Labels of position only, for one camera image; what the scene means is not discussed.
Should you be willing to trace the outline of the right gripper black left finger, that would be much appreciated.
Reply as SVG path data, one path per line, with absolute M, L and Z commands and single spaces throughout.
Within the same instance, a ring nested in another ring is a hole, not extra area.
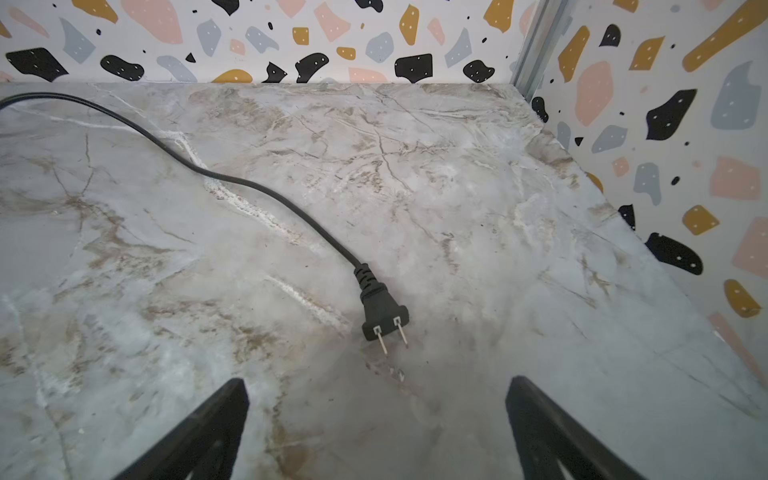
M 116 477 L 231 478 L 249 405 L 244 380 L 228 380 Z

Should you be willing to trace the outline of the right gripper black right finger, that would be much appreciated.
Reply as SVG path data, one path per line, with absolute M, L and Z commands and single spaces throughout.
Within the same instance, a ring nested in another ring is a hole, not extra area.
M 642 477 L 527 377 L 512 378 L 505 406 L 526 479 Z

